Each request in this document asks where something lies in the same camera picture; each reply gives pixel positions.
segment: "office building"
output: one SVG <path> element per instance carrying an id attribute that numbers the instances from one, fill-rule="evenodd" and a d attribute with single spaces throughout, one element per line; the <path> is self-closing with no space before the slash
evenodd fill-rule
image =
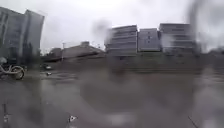
<path id="1" fill-rule="evenodd" d="M 110 30 L 106 41 L 106 52 L 112 56 L 135 56 L 137 53 L 138 29 L 136 25 L 117 27 Z"/>
<path id="2" fill-rule="evenodd" d="M 164 52 L 195 52 L 197 50 L 197 44 L 192 38 L 189 24 L 162 23 L 159 31 Z"/>
<path id="3" fill-rule="evenodd" d="M 161 51 L 157 28 L 140 29 L 138 32 L 138 52 Z"/>
<path id="4" fill-rule="evenodd" d="M 17 58 L 24 52 L 36 55 L 40 49 L 40 38 L 44 16 L 27 10 L 21 14 L 0 7 L 0 49 L 2 56 Z"/>

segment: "wet road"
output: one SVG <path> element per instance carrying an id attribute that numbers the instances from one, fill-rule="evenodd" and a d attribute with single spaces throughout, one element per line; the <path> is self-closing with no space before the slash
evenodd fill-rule
<path id="1" fill-rule="evenodd" d="M 70 115 L 80 128 L 212 128 L 224 120 L 223 83 L 210 68 L 201 75 L 34 73 L 1 80 L 0 103 L 12 128 L 66 128 Z"/>

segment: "street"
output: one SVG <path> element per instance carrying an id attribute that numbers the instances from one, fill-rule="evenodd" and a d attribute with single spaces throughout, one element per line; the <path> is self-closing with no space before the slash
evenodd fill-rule
<path id="1" fill-rule="evenodd" d="M 7 104 L 12 128 L 206 128 L 223 122 L 223 82 L 212 69 L 201 75 L 37 72 L 0 80 L 0 103 Z M 68 123 L 70 116 L 77 119 Z M 0 117 L 3 122 L 2 107 Z"/>

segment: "wet windshield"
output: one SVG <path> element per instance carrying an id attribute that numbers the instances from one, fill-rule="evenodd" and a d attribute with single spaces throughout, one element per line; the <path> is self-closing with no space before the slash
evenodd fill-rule
<path id="1" fill-rule="evenodd" d="M 222 0 L 0 0 L 0 127 L 223 127 Z"/>

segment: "building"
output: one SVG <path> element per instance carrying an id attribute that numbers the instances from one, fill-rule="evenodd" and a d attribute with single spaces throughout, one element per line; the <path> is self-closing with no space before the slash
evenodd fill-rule
<path id="1" fill-rule="evenodd" d="M 162 23 L 159 31 L 164 52 L 195 52 L 197 50 L 197 44 L 192 38 L 189 24 Z"/>
<path id="2" fill-rule="evenodd" d="M 112 28 L 105 42 L 106 52 L 112 56 L 134 56 L 137 53 L 138 29 L 136 25 Z"/>
<path id="3" fill-rule="evenodd" d="M 65 48 L 62 50 L 62 56 L 65 59 L 75 58 L 84 54 L 102 53 L 103 51 L 99 48 L 95 48 L 89 45 L 88 41 L 82 42 L 78 46 Z"/>
<path id="4" fill-rule="evenodd" d="M 44 16 L 27 10 L 21 14 L 0 7 L 0 51 L 6 58 L 21 57 L 27 52 L 37 54 Z"/>
<path id="5" fill-rule="evenodd" d="M 161 51 L 157 28 L 140 29 L 138 32 L 138 52 Z"/>

